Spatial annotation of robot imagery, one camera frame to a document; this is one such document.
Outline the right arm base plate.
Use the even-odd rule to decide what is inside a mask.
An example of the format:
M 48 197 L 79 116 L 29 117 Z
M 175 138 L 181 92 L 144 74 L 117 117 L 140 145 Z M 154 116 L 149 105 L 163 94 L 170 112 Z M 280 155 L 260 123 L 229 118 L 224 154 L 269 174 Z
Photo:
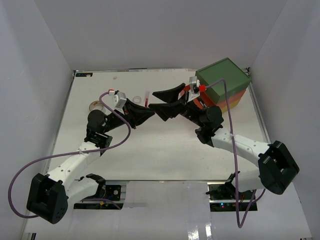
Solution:
M 224 188 L 224 182 L 208 182 L 207 192 L 209 198 L 210 211 L 213 212 L 236 212 L 236 199 L 233 193 L 228 193 Z M 253 191 L 239 193 L 239 211 L 245 212 Z

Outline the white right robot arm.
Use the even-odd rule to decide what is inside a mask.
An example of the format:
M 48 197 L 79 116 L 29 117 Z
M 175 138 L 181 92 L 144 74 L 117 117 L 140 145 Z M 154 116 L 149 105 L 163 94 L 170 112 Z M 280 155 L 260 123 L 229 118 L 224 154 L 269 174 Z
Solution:
M 267 189 L 281 195 L 299 173 L 300 169 L 281 141 L 259 142 L 241 135 L 233 135 L 222 126 L 222 110 L 217 105 L 200 106 L 195 103 L 200 93 L 195 93 L 184 83 L 179 86 L 155 91 L 152 95 L 162 103 L 151 103 L 149 107 L 163 120 L 181 115 L 195 123 L 195 134 L 202 144 L 223 149 L 249 161 L 255 169 L 245 173 L 232 173 L 219 191 L 236 200 L 246 191 Z

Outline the large clear tape roll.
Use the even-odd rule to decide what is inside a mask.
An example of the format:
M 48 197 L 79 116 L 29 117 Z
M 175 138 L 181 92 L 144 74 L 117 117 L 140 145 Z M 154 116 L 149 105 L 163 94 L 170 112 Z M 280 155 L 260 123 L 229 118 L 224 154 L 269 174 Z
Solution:
M 89 105 L 89 111 L 92 112 L 94 110 L 99 110 L 99 111 L 105 113 L 105 107 L 99 100 L 93 101 Z

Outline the red pen refill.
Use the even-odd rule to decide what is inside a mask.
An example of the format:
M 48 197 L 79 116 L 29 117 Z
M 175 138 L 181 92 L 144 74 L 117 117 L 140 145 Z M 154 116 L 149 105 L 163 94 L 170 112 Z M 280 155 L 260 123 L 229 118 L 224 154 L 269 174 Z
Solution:
M 146 90 L 145 95 L 144 95 L 144 106 L 145 107 L 148 107 L 149 97 L 150 97 L 150 91 Z

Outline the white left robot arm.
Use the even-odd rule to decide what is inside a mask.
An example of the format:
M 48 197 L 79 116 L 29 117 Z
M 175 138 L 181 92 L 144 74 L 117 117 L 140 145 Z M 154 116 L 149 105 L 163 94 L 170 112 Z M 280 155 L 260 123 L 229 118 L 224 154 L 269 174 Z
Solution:
M 78 152 L 71 155 L 59 167 L 46 175 L 38 173 L 31 181 L 27 209 L 51 224 L 58 223 L 68 208 L 67 190 L 75 178 L 111 144 L 112 137 L 107 132 L 124 124 L 135 128 L 154 115 L 148 107 L 131 101 L 125 104 L 125 112 L 116 110 L 105 114 L 94 108 L 87 117 L 86 137 Z

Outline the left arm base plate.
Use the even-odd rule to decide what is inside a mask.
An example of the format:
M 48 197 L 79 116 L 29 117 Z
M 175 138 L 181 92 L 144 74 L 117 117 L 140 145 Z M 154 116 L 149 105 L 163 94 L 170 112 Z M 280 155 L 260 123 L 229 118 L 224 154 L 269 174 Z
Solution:
M 107 184 L 104 194 L 86 197 L 85 201 L 75 203 L 74 210 L 121 210 L 126 198 L 126 187 L 124 185 Z

